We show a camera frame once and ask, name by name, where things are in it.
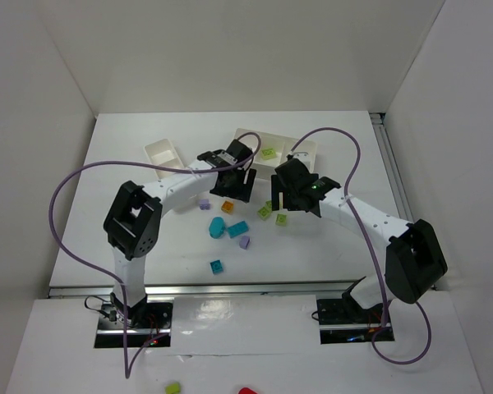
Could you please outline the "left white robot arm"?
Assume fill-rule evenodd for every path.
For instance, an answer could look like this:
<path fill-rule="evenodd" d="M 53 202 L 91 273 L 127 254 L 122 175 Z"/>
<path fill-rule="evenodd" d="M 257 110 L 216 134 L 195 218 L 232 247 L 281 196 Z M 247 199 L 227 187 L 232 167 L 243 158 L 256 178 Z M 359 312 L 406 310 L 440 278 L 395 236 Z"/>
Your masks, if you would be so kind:
<path fill-rule="evenodd" d="M 246 170 L 253 151 L 234 139 L 226 149 L 207 151 L 187 168 L 158 181 L 137 185 L 122 184 L 104 220 L 104 230 L 114 256 L 117 276 L 111 301 L 129 319 L 143 314 L 145 293 L 145 256 L 155 247 L 162 217 L 203 192 L 250 200 L 255 170 Z"/>

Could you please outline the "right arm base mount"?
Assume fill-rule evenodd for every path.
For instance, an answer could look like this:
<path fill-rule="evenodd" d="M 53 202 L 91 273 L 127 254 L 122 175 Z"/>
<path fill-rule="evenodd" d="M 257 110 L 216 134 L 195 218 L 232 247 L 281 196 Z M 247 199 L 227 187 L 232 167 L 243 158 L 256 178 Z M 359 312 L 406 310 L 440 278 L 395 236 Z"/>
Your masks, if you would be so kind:
<path fill-rule="evenodd" d="M 342 344 L 370 342 L 381 330 L 383 304 L 363 309 L 350 295 L 362 279 L 354 282 L 340 298 L 324 298 L 316 301 L 316 311 L 311 318 L 320 326 L 320 343 Z"/>

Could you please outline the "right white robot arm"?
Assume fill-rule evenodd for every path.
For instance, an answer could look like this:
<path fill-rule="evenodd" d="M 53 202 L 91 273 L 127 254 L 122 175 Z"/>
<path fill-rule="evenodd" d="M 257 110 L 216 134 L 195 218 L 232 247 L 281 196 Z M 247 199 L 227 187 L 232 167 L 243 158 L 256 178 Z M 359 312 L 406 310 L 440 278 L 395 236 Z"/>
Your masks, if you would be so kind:
<path fill-rule="evenodd" d="M 448 271 L 433 226 L 388 215 L 350 195 L 327 176 L 308 171 L 296 158 L 271 176 L 272 209 L 329 219 L 371 244 L 379 272 L 356 281 L 343 294 L 353 308 L 371 309 L 385 300 L 414 304 Z"/>

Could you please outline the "small purple lego brick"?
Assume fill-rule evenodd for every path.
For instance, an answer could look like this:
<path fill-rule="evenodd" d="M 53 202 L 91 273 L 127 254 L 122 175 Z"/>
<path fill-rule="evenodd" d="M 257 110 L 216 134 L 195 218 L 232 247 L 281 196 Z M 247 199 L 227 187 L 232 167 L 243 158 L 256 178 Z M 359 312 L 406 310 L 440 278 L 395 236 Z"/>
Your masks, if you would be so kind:
<path fill-rule="evenodd" d="M 199 199 L 198 205 L 201 210 L 210 210 L 210 202 L 207 199 Z"/>

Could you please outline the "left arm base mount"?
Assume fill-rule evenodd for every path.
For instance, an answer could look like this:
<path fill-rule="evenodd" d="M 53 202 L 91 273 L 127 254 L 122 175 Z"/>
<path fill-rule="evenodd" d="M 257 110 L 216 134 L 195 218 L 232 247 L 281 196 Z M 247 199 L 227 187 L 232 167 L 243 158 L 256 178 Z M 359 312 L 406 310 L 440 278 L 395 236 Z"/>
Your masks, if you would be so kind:
<path fill-rule="evenodd" d="M 99 317 L 94 348 L 123 348 L 123 318 L 116 308 L 109 301 L 97 295 L 86 297 L 84 306 Z M 153 341 L 148 347 L 170 347 L 172 319 L 173 302 L 161 301 L 148 304 L 139 320 L 128 324 L 128 347 L 140 348 L 150 340 Z"/>

